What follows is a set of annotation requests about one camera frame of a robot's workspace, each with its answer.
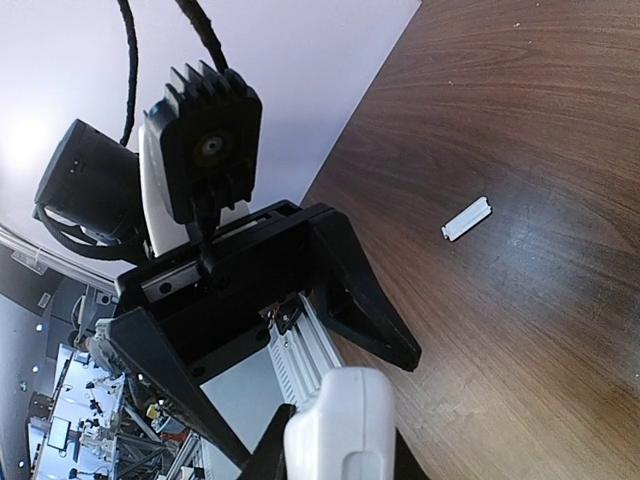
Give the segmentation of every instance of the black cable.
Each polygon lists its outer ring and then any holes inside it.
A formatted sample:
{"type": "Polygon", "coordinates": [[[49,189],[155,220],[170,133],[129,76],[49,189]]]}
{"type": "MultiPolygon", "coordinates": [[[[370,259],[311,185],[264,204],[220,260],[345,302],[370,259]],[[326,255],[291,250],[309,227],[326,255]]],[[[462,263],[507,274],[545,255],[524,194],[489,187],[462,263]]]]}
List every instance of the black cable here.
{"type": "Polygon", "coordinates": [[[198,3],[198,0],[176,0],[176,3],[182,10],[182,13],[189,19],[193,29],[200,37],[200,41],[211,55],[216,69],[220,73],[224,73],[229,68],[227,60],[222,53],[222,45],[220,40],[216,37],[213,27],[211,26],[211,20],[204,13],[204,10],[198,3]]]}
{"type": "Polygon", "coordinates": [[[138,84],[138,40],[136,38],[136,27],[133,23],[133,13],[129,6],[129,0],[118,0],[124,28],[127,32],[127,43],[129,44],[129,92],[127,95],[127,118],[120,139],[120,145],[127,146],[131,131],[135,123],[136,110],[136,88],[138,84]]]}
{"type": "Polygon", "coordinates": [[[103,468],[107,471],[107,476],[109,476],[109,474],[111,473],[111,470],[109,470],[109,468],[106,465],[102,465],[101,467],[98,467],[98,469],[95,472],[93,472],[92,475],[95,475],[96,473],[98,473],[103,468]]]}

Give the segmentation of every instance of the small white block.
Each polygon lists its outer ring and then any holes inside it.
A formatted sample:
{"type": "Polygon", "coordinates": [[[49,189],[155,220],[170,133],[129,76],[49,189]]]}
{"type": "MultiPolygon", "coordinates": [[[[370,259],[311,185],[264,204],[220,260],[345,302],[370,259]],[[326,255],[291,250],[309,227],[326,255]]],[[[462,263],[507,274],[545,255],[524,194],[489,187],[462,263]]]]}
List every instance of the small white block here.
{"type": "Polygon", "coordinates": [[[487,197],[480,197],[478,200],[468,206],[462,213],[442,227],[442,235],[444,238],[454,241],[474,225],[491,214],[491,207],[487,201],[487,197]]]}

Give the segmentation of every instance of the white plastic part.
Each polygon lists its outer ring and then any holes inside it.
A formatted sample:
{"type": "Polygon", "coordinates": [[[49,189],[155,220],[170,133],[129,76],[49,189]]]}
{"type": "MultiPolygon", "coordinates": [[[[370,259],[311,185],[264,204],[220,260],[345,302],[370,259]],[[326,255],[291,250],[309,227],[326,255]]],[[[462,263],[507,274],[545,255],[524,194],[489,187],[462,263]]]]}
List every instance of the white plastic part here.
{"type": "Polygon", "coordinates": [[[182,467],[180,471],[182,473],[180,480],[194,480],[196,478],[195,468],[193,467],[182,467]]]}
{"type": "MultiPolygon", "coordinates": [[[[145,142],[145,131],[144,125],[138,131],[142,207],[153,254],[159,257],[189,243],[189,233],[187,227],[176,223],[167,212],[151,165],[152,159],[145,142]]],[[[222,210],[220,224],[225,225],[248,214],[249,204],[238,202],[233,210],[228,208],[222,210]]]]}
{"type": "Polygon", "coordinates": [[[393,480],[393,387],[371,368],[330,370],[287,424],[289,480],[393,480]]]}
{"type": "Polygon", "coordinates": [[[491,214],[487,197],[480,197],[457,217],[442,227],[444,238],[454,241],[491,214]]]}

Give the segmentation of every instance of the wood grain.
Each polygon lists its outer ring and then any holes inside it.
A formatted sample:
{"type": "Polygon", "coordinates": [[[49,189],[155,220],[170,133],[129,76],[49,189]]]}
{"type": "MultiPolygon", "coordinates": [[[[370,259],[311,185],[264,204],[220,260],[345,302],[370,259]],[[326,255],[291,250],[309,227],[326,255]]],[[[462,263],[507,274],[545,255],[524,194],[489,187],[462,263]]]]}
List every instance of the wood grain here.
{"type": "Polygon", "coordinates": [[[640,3],[425,1],[307,202],[424,354],[381,368],[432,479],[640,478],[640,3]],[[494,213],[440,227],[481,195],[494,213]]]}

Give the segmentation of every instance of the screw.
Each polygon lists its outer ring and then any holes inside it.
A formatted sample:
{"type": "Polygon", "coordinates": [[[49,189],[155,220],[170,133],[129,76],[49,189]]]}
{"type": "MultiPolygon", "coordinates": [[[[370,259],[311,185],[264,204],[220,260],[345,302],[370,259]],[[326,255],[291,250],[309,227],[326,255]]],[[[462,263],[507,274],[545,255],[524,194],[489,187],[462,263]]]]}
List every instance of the screw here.
{"type": "Polygon", "coordinates": [[[171,285],[169,282],[164,282],[162,285],[160,285],[160,293],[163,295],[168,295],[169,293],[171,293],[171,290],[173,290],[173,285],[171,285]]]}
{"type": "Polygon", "coordinates": [[[224,142],[220,137],[210,137],[204,142],[202,153],[205,155],[216,155],[222,149],[224,142]]]}
{"type": "Polygon", "coordinates": [[[218,290],[224,290],[229,285],[231,285],[231,277],[229,277],[229,275],[225,275],[224,277],[219,278],[215,283],[215,286],[218,290]]]}

